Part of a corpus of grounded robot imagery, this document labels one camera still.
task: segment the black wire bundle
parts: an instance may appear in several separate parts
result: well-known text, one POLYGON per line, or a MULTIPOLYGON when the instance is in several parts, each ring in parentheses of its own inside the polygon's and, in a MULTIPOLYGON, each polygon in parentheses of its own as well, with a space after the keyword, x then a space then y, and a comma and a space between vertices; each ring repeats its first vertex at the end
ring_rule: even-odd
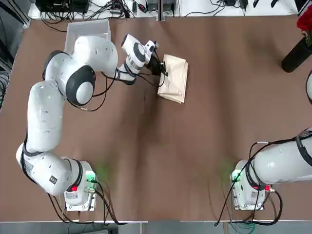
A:
POLYGON ((186 14, 184 17, 187 17, 188 15, 194 14, 194 13, 196 13, 196 14, 210 14, 210 13, 214 13, 214 12, 215 12, 215 13, 213 14, 213 16, 216 16, 220 11, 224 10, 224 8, 225 8, 225 2, 222 1, 222 0, 218 0, 218 1, 217 1, 217 3, 220 3, 220 4, 213 3, 212 0, 210 0, 210 2, 211 2, 212 5, 217 6, 217 8, 216 8, 215 10, 209 11, 209 12, 193 11, 193 12, 190 12, 190 13, 186 14))

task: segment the black cylinder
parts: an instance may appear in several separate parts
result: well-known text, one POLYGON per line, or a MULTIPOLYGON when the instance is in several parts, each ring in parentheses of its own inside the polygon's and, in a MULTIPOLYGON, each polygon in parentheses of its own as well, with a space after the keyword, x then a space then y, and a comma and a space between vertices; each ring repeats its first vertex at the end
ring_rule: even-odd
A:
POLYGON ((293 72, 312 54, 312 47, 306 43, 303 38, 298 44, 286 55, 282 61, 282 68, 285 72, 293 72))

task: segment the red object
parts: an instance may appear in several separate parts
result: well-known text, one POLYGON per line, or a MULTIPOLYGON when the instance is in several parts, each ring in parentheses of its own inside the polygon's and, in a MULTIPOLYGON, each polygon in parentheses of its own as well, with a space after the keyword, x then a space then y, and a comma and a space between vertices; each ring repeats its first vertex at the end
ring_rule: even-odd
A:
POLYGON ((312 5, 299 17, 297 27, 306 32, 312 30, 312 5))

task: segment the connector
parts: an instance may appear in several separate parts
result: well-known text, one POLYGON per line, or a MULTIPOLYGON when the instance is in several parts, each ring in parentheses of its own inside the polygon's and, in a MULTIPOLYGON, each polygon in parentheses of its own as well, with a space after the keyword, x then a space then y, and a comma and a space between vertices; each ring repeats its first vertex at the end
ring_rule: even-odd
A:
POLYGON ((84 191, 90 194, 94 194, 96 192, 95 189, 91 187, 84 188, 84 191))

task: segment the gray floor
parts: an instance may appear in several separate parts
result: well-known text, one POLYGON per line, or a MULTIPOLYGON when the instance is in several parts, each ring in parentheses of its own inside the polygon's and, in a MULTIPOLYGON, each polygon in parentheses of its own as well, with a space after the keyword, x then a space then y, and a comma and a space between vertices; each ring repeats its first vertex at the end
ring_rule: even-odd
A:
MULTIPOLYGON (((92 234, 109 234, 107 231, 96 232, 100 227, 92 225, 68 224, 61 222, 43 223, 0 223, 0 234, 79 234, 94 232, 92 234)), ((118 229, 119 234, 140 234, 140 224, 127 224, 118 229)), ((212 222, 180 223, 178 221, 158 221, 144 224, 143 234, 249 234, 248 229, 239 229, 236 232, 230 225, 228 231, 220 223, 217 227, 212 222)), ((312 222, 285 222, 280 221, 271 227, 256 226, 253 234, 311 234, 312 222)))

